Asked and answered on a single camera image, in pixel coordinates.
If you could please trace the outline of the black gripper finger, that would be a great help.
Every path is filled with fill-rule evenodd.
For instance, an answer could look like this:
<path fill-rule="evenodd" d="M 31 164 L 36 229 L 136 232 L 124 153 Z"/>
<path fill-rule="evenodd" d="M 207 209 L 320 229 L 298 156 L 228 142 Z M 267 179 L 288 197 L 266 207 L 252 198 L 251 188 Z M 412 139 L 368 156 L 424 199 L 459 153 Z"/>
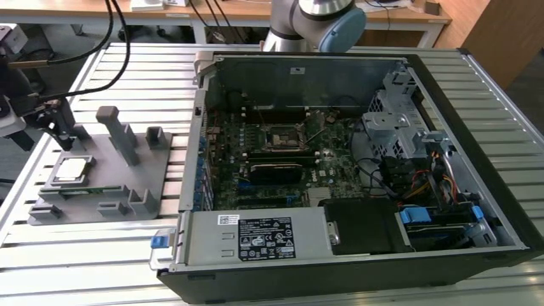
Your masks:
<path fill-rule="evenodd" d="M 8 139 L 11 139 L 15 144 L 26 151 L 30 152 L 35 145 L 35 140 L 27 133 L 26 129 L 12 133 L 8 135 Z"/>
<path fill-rule="evenodd" d="M 70 102 L 66 98 L 52 99 L 44 104 L 39 115 L 42 130 L 50 134 L 64 151 L 74 147 L 74 126 L 76 124 Z"/>

